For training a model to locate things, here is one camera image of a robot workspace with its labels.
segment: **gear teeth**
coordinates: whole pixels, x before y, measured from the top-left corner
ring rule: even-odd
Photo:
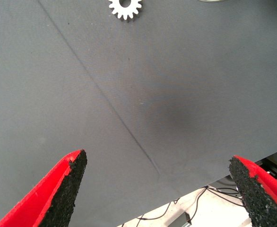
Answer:
[[[118,19],[123,18],[128,21],[128,17],[133,19],[134,14],[138,14],[138,9],[142,8],[142,5],[139,4],[142,0],[131,0],[131,3],[128,7],[123,7],[120,4],[119,0],[109,0],[111,4],[109,8],[113,9],[112,14],[117,14]]]

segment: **gray mat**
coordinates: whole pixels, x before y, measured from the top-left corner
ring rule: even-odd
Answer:
[[[0,0],[0,219],[65,154],[71,227],[116,226],[277,152],[277,1]]]

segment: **white object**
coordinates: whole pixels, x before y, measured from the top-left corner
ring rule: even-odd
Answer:
[[[131,0],[131,3],[128,7],[123,7],[120,4],[119,0],[109,0],[112,2],[109,5],[109,8],[113,8],[112,14],[118,14],[118,19],[120,19],[122,16],[124,20],[127,20],[128,17],[131,19],[133,18],[133,14],[138,14],[138,9],[142,8],[142,5],[139,4],[142,0]]]

